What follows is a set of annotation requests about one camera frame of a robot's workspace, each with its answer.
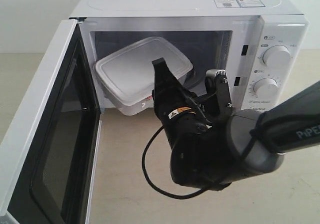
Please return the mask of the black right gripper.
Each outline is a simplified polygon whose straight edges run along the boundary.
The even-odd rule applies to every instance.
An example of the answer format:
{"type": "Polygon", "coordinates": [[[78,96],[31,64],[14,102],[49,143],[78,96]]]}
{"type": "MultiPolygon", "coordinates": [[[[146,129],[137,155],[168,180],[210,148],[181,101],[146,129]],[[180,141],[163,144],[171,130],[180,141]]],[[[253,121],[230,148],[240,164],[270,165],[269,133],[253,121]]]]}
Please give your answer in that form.
{"type": "Polygon", "coordinates": [[[164,58],[152,61],[154,111],[161,121],[170,148],[170,174],[174,183],[205,190],[230,186],[225,174],[231,166],[223,125],[233,113],[225,70],[206,72],[207,93],[177,88],[180,82],[164,58]]]}

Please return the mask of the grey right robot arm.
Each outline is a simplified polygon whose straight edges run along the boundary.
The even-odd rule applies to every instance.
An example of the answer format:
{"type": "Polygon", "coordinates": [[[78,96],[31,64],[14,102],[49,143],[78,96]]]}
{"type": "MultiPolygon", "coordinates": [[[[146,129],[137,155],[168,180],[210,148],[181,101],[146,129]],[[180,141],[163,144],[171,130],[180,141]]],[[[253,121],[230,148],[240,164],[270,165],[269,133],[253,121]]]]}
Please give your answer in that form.
{"type": "Polygon", "coordinates": [[[152,65],[154,111],[170,144],[176,184],[220,191],[274,172],[286,153],[320,143],[319,83],[271,110],[237,111],[224,70],[207,71],[206,93],[198,96],[182,86],[163,58],[152,65]]]}

